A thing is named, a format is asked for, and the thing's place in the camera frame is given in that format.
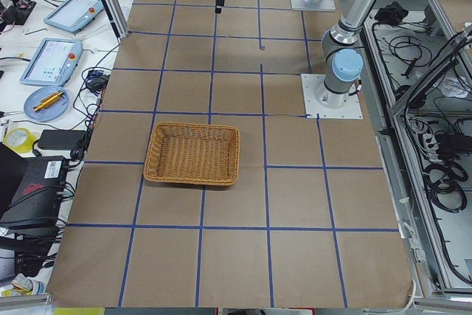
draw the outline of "blue-framed tablet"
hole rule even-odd
[[[20,83],[36,86],[64,85],[72,76],[82,42],[45,38],[20,78]]]
[[[90,24],[102,10],[100,0],[66,0],[44,19],[44,23],[76,33]]]

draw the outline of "barcode sticker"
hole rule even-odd
[[[56,179],[57,177],[59,177],[60,166],[61,166],[60,161],[48,162],[47,163],[47,168],[46,168],[46,173],[44,174],[44,178],[45,179]]]

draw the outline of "white mounting plate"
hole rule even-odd
[[[307,10],[307,11],[324,11],[334,13],[336,6],[334,0],[319,0],[312,3],[307,3],[303,0],[290,0],[292,4],[292,10]]]
[[[303,99],[305,113],[308,118],[335,118],[340,120],[362,120],[362,110],[357,95],[349,96],[341,108],[333,109],[323,106],[315,98],[315,88],[325,79],[326,75],[302,74]]]

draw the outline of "wicker basket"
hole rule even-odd
[[[224,125],[160,122],[145,161],[149,181],[230,186],[239,167],[239,130]]]

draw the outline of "adhesive tape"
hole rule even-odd
[[[8,132],[3,143],[18,154],[28,153],[36,137],[26,128],[15,128]]]

